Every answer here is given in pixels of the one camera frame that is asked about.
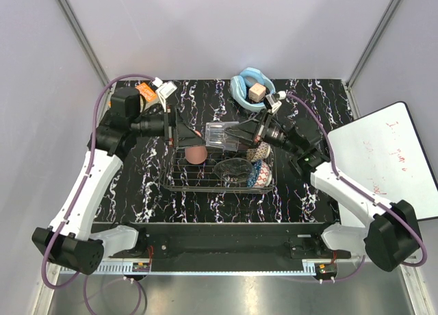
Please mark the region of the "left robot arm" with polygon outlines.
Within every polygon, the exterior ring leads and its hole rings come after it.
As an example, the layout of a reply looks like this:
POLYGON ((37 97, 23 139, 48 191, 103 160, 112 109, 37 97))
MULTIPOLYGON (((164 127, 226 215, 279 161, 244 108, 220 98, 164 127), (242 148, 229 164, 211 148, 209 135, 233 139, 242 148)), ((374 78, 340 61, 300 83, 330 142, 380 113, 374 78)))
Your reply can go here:
POLYGON ((92 233, 94 216, 115 174, 140 137, 162 137, 169 147, 197 147, 205 143, 171 105, 143 114, 140 91, 115 90, 111 106, 91 134, 80 174, 61 210, 48 227, 37 227, 31 237, 45 264, 52 263, 85 275, 102 260, 122 251, 143 256, 148 248, 144 229, 133 224, 92 233))

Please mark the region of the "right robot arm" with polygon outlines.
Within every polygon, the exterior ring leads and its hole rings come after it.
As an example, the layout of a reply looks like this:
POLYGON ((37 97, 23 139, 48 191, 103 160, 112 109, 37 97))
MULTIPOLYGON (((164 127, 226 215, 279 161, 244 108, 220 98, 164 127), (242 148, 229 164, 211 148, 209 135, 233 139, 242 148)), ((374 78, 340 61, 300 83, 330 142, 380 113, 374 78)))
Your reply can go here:
POLYGON ((249 147, 265 142, 289 153, 289 167, 295 176, 336 200, 360 221, 361 227, 340 223, 325 227, 310 242, 317 257, 347 251, 368 257, 387 272, 407 265, 416 251, 422 253, 416 266, 426 262, 426 247, 413 206, 405 200, 391 202, 341 172, 334 153, 320 150, 321 140, 328 136, 316 117, 297 120, 286 129, 264 110, 225 132, 249 147))

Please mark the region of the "clear glass mug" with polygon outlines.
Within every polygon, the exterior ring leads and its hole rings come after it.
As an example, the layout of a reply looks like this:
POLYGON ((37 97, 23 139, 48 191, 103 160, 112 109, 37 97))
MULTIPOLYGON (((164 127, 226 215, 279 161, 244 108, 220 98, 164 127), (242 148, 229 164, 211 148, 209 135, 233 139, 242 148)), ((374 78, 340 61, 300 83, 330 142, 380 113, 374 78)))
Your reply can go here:
POLYGON ((205 144, 207 147, 223 151, 237 151, 239 140, 226 134, 225 129, 237 125, 237 121, 209 122, 205 125, 205 144))

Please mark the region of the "grey wire dish rack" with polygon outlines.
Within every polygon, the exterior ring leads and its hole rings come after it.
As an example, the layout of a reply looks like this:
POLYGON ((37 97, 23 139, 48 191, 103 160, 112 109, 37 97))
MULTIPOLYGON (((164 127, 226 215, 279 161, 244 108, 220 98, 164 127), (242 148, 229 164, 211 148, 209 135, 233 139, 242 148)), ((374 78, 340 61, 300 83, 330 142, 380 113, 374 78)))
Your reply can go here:
POLYGON ((215 176, 214 166, 220 161, 230 158, 246 159, 245 151, 223 151, 217 148, 207 148, 207 159, 199 165, 189 164, 185 159, 184 149, 170 149, 165 155, 159 176, 160 184, 177 192, 224 192, 244 194, 265 194, 276 186, 276 154, 272 150, 264 162, 272 171, 272 181, 263 188, 228 188, 215 176))

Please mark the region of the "brown patterned bowl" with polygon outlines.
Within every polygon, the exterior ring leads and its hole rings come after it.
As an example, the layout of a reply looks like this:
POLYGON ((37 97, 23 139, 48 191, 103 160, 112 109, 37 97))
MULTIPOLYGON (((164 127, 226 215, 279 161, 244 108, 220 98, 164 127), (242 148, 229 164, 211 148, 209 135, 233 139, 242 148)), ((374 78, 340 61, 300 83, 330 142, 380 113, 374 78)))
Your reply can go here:
POLYGON ((246 159, 250 162, 265 160, 271 153, 271 146, 266 142, 261 142, 256 148, 246 151, 246 159))

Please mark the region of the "blue triangle patterned bowl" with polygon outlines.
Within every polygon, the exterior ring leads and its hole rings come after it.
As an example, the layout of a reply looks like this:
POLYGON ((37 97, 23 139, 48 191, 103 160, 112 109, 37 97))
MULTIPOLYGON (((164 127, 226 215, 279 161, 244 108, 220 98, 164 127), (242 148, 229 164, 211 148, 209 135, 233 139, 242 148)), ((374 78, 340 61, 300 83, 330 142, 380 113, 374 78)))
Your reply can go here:
POLYGON ((259 178, 262 169, 262 161, 257 160, 253 163, 252 171, 250 172, 247 179, 248 188, 261 188, 264 186, 263 181, 259 178))

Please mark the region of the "clear glass plate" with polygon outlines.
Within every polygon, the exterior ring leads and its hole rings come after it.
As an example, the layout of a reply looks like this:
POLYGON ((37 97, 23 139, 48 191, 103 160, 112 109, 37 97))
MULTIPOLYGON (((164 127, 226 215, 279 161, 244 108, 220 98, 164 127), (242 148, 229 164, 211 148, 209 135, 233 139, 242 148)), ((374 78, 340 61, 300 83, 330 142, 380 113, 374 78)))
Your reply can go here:
POLYGON ((253 164, 244 158, 230 158, 214 166, 215 176, 228 188, 246 188, 253 164))

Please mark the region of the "pink plastic cup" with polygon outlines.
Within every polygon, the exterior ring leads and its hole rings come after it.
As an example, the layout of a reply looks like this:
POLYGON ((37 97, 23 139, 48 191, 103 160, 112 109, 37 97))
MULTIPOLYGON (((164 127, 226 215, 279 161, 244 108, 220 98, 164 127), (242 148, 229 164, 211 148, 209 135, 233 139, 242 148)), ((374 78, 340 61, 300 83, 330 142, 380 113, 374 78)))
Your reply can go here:
POLYGON ((185 148, 185 159, 189 164, 199 165, 202 164, 208 156, 208 151, 205 143, 185 148))

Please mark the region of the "orange patterned white bowl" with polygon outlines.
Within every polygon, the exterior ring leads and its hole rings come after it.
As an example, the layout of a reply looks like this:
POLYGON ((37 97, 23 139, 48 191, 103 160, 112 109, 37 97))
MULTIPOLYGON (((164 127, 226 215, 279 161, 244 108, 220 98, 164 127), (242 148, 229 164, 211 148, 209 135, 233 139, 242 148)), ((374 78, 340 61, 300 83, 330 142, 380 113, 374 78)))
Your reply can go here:
POLYGON ((255 187, 263 188, 268 186, 272 181, 272 171, 263 160, 259 160, 257 164, 259 165, 259 174, 257 176, 255 187))

